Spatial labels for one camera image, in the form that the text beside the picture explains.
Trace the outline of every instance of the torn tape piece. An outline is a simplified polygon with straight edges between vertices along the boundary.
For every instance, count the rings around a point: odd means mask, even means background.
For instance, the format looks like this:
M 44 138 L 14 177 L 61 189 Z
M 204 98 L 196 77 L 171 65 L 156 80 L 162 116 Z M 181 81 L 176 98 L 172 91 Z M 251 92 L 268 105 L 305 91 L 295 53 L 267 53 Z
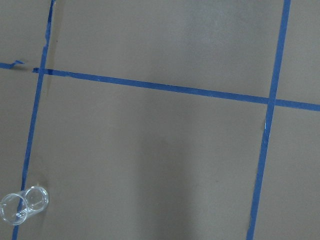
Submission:
M 1 69 L 12 69 L 17 64 L 25 64 L 23 61 L 15 60 L 13 63 L 2 63 L 0 62 L 0 68 Z

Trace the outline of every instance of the blue painter's tape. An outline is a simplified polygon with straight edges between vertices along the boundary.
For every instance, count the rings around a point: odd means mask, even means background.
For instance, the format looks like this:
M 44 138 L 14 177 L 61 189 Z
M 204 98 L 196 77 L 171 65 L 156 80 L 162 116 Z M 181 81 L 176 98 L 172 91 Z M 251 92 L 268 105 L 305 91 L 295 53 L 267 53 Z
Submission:
M 285 47 L 290 4 L 291 4 L 290 0 L 284 0 L 283 2 L 281 25 L 279 30 L 278 43 L 277 43 L 274 66 L 273 66 L 269 100 L 268 100 L 268 105 L 266 108 L 266 115 L 265 115 L 265 129 L 262 135 L 259 162 L 258 162 L 258 168 L 257 168 L 253 197 L 252 197 L 250 225 L 247 231 L 246 240 L 254 239 L 254 233 L 255 233 L 255 227 L 256 227 L 257 215 L 258 215 L 258 207 L 259 207 L 259 201 L 260 201 L 260 195 L 261 195 L 261 187 L 262 187 L 262 182 L 264 177 L 267 151 L 268 151 L 268 145 L 269 145 L 269 137 L 270 137 L 272 119 L 273 119 L 274 109 L 276 104 L 276 96 L 277 96 L 277 90 L 278 90 L 282 57 L 283 57 L 284 47 Z
M 311 111 L 320 112 L 320 105 L 319 104 L 277 99 L 277 100 L 275 100 L 275 105 L 280 106 L 280 107 L 304 109 L 304 110 L 311 110 Z
M 39 68 L 33 69 L 33 73 L 39 73 L 39 72 L 40 72 Z M 153 82 L 147 82 L 147 81 L 128 80 L 128 79 L 121 79 L 121 78 L 108 77 L 108 76 L 98 76 L 98 75 L 75 73 L 75 72 L 69 72 L 69 71 L 59 71 L 59 70 L 53 70 L 53 69 L 44 69 L 44 74 L 60 76 L 60 77 L 71 77 L 75 79 L 89 80 L 89 81 L 102 82 L 102 83 L 126 85 L 126 86 L 146 88 L 146 89 L 156 89 L 156 90 L 163 90 L 163 91 L 183 93 L 183 94 L 192 94 L 192 95 L 199 95 L 199 96 L 206 96 L 206 97 L 213 97 L 213 98 L 220 98 L 220 99 L 231 99 L 231 100 L 238 100 L 238 101 L 244 101 L 244 102 L 250 102 L 250 103 L 258 103 L 258 104 L 268 103 L 268 98 L 266 97 L 251 96 L 251 95 L 221 92 L 221 91 L 211 91 L 211 90 L 204 90 L 204 89 L 184 87 L 184 86 L 153 83 Z
M 19 60 L 15 60 L 11 64 L 0 62 L 0 69 L 12 69 L 17 64 L 25 64 L 25 63 Z
M 45 32 L 46 43 L 45 43 L 43 50 L 42 50 L 42 57 L 41 57 L 41 62 L 40 62 L 38 81 L 37 81 L 37 85 L 36 85 L 34 104 L 33 104 L 29 134 L 28 134 L 28 140 L 27 140 L 26 149 L 25 149 L 25 156 L 24 156 L 23 169 L 22 169 L 21 190 L 24 190 L 26 188 L 30 154 L 31 154 L 31 149 L 32 149 L 32 142 L 34 139 L 34 132 L 35 132 L 35 126 L 36 126 L 36 120 L 37 120 L 37 113 L 38 113 L 42 83 L 43 83 L 43 79 L 44 79 L 44 68 L 46 67 L 48 47 L 49 47 L 49 42 L 50 42 L 52 14 L 53 14 L 55 1 L 56 0 L 51 0 L 48 20 L 47 20 L 47 25 L 46 25 L 46 32 Z M 15 226 L 12 231 L 12 238 L 11 238 L 12 240 L 17 240 L 18 232 L 19 232 L 19 226 Z

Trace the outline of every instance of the transparent cup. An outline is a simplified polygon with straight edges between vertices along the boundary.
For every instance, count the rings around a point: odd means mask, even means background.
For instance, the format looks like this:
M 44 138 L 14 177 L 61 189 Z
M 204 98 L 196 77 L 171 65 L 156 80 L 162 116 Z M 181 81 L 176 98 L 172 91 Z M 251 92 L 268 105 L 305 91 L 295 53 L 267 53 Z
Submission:
M 11 193 L 0 202 L 0 216 L 10 225 L 22 224 L 25 220 L 43 211 L 49 203 L 47 191 L 40 186 Z

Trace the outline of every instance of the gray floor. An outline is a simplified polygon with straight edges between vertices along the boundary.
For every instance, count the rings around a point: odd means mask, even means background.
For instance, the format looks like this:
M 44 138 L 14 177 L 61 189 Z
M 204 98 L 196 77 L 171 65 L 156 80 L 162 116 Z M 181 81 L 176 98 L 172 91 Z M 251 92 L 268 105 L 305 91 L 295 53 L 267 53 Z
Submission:
M 0 197 L 16 192 L 50 1 L 0 1 Z M 49 69 L 268 97 L 283 2 L 57 0 Z M 318 1 L 294 0 L 278 99 L 320 104 Z M 244 240 L 267 105 L 44 76 L 19 240 Z M 255 240 L 317 239 L 320 112 L 276 107 Z M 1 239 L 12 227 L 0 222 Z

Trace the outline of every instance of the plastic cup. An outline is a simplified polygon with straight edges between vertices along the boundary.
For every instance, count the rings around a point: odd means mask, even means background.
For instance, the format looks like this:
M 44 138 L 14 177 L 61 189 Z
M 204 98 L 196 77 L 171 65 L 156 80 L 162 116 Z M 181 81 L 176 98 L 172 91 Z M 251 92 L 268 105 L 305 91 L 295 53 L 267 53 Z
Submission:
M 10 225 L 22 224 L 25 220 L 43 211 L 49 203 L 47 191 L 40 186 L 11 193 L 0 202 L 0 216 Z

